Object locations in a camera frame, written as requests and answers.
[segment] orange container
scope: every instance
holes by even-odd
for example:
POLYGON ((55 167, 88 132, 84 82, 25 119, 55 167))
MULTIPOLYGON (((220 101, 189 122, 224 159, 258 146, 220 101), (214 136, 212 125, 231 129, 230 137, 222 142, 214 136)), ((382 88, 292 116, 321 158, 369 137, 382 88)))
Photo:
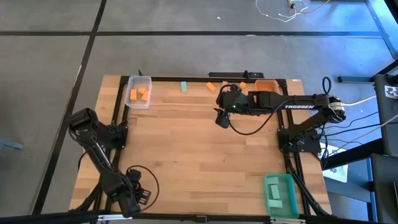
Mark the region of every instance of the orange container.
POLYGON ((274 91, 279 93, 279 85, 276 80, 256 80, 254 91, 274 91))

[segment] wire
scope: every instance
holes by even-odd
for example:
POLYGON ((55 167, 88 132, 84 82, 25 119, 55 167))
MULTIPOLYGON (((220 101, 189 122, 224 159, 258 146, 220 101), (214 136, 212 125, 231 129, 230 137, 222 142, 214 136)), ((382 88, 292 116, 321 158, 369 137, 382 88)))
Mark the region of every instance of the wire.
POLYGON ((330 2, 330 0, 327 0, 325 3, 323 3, 323 4, 322 4, 321 6, 319 6, 318 8, 313 9, 313 10, 308 11, 308 12, 303 12, 304 9, 302 9, 302 10, 300 10, 300 13, 302 13, 302 14, 309 14, 309 13, 311 13, 311 12, 315 12, 316 10, 322 8, 323 6, 325 6, 326 4, 328 4, 329 2, 330 2))
MULTIPOLYGON (((303 5, 304 5, 304 8, 302 8, 301 10, 308 9, 307 4, 306 4, 303 0, 290 0, 290 1, 288 1, 288 2, 290 2, 290 4, 291 4, 291 1, 300 1, 300 2, 302 2, 303 5)), ((291 21, 292 19, 296 18, 297 15, 301 14, 301 12, 300 12, 299 10, 297 10, 296 7, 294 7, 294 14, 293 14, 292 16, 284 16, 284 15, 278 13, 278 16, 282 16, 282 17, 284 17, 284 18, 288 18, 287 20, 283 20, 283 19, 275 18, 275 17, 272 17, 272 16, 270 16, 270 15, 267 15, 267 14, 262 13, 261 10, 260 10, 260 8, 259 8, 259 6, 258 6, 257 0, 256 0, 256 7, 257 7, 257 9, 259 10, 259 12, 260 12, 261 15, 266 16, 266 17, 270 17, 271 19, 276 19, 276 20, 282 21, 282 22, 291 21)))
MULTIPOLYGON (((389 123, 390 124, 398 124, 398 122, 389 122, 389 123)), ((375 126, 380 126, 380 124, 372 124, 372 125, 363 126, 363 127, 360 127, 360 128, 353 128, 353 129, 349 129, 349 130, 345 130, 345 131, 340 131, 338 133, 327 134, 325 136, 334 136, 334 135, 337 135, 337 134, 346 133, 348 131, 355 131, 355 130, 360 130, 360 129, 364 129, 364 128, 371 128, 371 127, 375 127, 375 126)))
POLYGON ((223 92, 223 90, 224 90, 224 88, 225 87, 232 87, 232 84, 225 84, 225 85, 223 85, 221 88, 220 88, 220 93, 222 93, 223 92))
POLYGON ((378 113, 378 111, 377 112, 374 112, 374 113, 372 113, 372 114, 369 114, 369 115, 366 115, 366 116, 364 116, 364 117, 362 117, 362 118, 357 118, 357 119, 355 119, 355 120, 353 120, 352 122, 350 122, 350 124, 348 125, 348 126, 329 126, 329 127, 325 127, 325 128, 348 128, 348 127, 350 127, 355 121, 359 121, 359 120, 361 120, 361 119, 364 119, 364 118, 368 118, 368 117, 370 117, 370 116, 372 116, 372 115, 375 115, 375 114, 377 114, 378 113))
POLYGON ((373 99, 373 98, 375 98, 376 96, 371 96, 371 97, 369 97, 369 98, 367 98, 367 99, 365 99, 365 100, 361 100, 361 101, 358 101, 358 102, 355 102, 355 103, 343 103, 343 106, 354 106, 354 105, 358 105, 358 104, 360 104, 360 103, 363 103, 363 102, 366 102, 366 101, 368 101, 368 100, 371 100, 371 99, 373 99))
POLYGON ((349 142, 349 141, 344 141, 344 140, 340 140, 340 139, 328 139, 328 141, 341 141, 341 142, 348 143, 348 144, 356 143, 356 144, 363 145, 362 143, 360 143, 360 142, 358 142, 358 141, 351 141, 351 142, 349 142))
POLYGON ((328 158, 329 158, 329 150, 328 150, 328 148, 325 147, 323 149, 324 149, 324 151, 323 151, 323 154, 322 154, 321 159, 320 159, 322 170, 326 167, 326 164, 328 164, 328 158), (323 159, 326 159, 325 164, 322 164, 322 160, 323 159))
POLYGON ((81 160, 83 159, 83 157, 87 154, 87 152, 84 152, 80 158, 79 158, 79 162, 77 163, 77 171, 79 171, 80 169, 80 164, 81 164, 81 160))
MULTIPOLYGON (((368 134, 372 133, 373 131, 375 131, 375 130, 377 130, 377 129, 379 129, 379 128, 381 128, 381 127, 383 127, 383 126, 385 126, 385 125, 387 125, 387 124, 389 124, 389 123, 391 123, 391 121, 393 121, 393 120, 396 119, 396 118, 398 118, 398 114, 395 115, 395 116, 393 116, 391 119, 389 119, 388 121, 384 122, 383 124, 379 125, 377 128, 374 128, 373 130, 368 131, 367 133, 361 135, 360 137, 357 137, 357 138, 351 140, 350 142, 354 142, 354 141, 360 139, 361 137, 367 136, 368 134)), ((344 144, 343 146, 341 146, 341 147, 338 148, 337 150, 339 150, 339 149, 345 147, 345 146, 348 145, 348 144, 349 144, 349 143, 344 144)))
POLYGON ((229 120, 229 121, 228 121, 228 122, 229 122, 229 125, 230 125, 231 128, 232 128, 236 133, 238 133, 238 134, 241 134, 241 135, 252 135, 252 134, 256 134, 257 132, 259 132, 259 131, 268 123, 268 121, 272 118, 272 115, 274 115, 274 113, 275 113, 282 105, 284 105, 285 103, 290 102, 290 101, 292 101, 292 100, 287 100, 287 101, 281 103, 281 104, 269 115, 269 117, 266 119, 266 121, 263 122, 263 124, 262 124, 259 128, 257 128, 255 131, 252 131, 252 132, 250 132, 250 133, 242 133, 242 132, 238 131, 238 130, 232 125, 231 120, 229 120, 229 114, 227 113, 228 120, 229 120))
POLYGON ((323 91, 325 92, 325 94, 329 95, 330 90, 331 90, 331 80, 330 80, 329 77, 323 77, 322 78, 322 88, 323 88, 323 91), (328 80, 328 90, 327 91, 326 91, 326 88, 325 88, 325 80, 328 80))
POLYGON ((148 168, 146 168, 144 166, 141 166, 141 165, 133 165, 131 167, 128 167, 126 169, 126 173, 128 173, 130 169, 135 168, 135 167, 140 167, 140 168, 145 169, 146 171, 148 171, 154 177, 154 179, 156 181, 157 193, 156 193, 155 199, 150 205, 148 205, 145 208, 141 209, 140 212, 143 212, 143 211, 147 210, 148 208, 151 208, 151 206, 153 206, 153 204, 155 204, 155 202, 157 201, 157 198, 159 197, 159 192, 160 192, 159 181, 157 180, 155 174, 152 171, 150 171, 150 169, 148 169, 148 168))
POLYGON ((329 146, 328 137, 325 135, 325 151, 323 151, 322 159, 325 158, 325 156, 326 156, 326 161, 325 161, 325 164, 322 164, 322 169, 325 168, 326 164, 328 163, 328 159, 327 159, 327 158, 329 158, 328 146, 329 146))
POLYGON ((323 124, 323 126, 322 126, 322 130, 321 130, 321 136, 319 137, 319 140, 321 140, 321 138, 322 138, 322 135, 324 135, 324 134, 325 134, 325 125, 326 125, 326 124, 323 124))

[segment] sticker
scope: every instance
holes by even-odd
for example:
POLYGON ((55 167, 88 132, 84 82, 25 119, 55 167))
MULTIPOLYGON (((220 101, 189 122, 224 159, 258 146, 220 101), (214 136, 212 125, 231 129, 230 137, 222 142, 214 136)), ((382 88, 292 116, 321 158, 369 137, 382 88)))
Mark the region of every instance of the sticker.
POLYGON ((336 110, 345 111, 344 106, 332 106, 331 108, 332 108, 332 110, 334 110, 334 111, 336 111, 336 110))
POLYGON ((342 102, 329 103, 329 106, 343 106, 342 102))
POLYGON ((392 86, 384 86, 384 94, 388 98, 397 99, 398 98, 398 88, 392 86))

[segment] green container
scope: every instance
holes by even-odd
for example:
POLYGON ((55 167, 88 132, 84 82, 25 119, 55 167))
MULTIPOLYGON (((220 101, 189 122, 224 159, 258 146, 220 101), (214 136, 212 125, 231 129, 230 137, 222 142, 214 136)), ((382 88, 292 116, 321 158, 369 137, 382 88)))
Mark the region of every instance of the green container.
POLYGON ((298 218, 294 180, 290 174, 268 174, 264 178, 266 205, 272 218, 298 218))

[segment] clear plastic container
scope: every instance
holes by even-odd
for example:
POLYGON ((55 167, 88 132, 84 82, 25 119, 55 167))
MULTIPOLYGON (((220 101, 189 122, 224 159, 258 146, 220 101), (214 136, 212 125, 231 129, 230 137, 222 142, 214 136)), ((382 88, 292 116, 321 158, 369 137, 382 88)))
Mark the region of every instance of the clear plastic container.
POLYGON ((127 83, 127 92, 124 97, 124 104, 132 109, 148 109, 150 104, 150 94, 152 91, 152 79, 148 76, 130 76, 129 82, 127 83), (142 100, 142 94, 138 93, 139 88, 145 88, 148 91, 147 101, 142 100), (132 89, 137 90, 137 100, 130 100, 130 92, 132 89))
POLYGON ((268 214, 272 218, 298 218, 294 180, 290 174, 268 174, 264 178, 268 214))

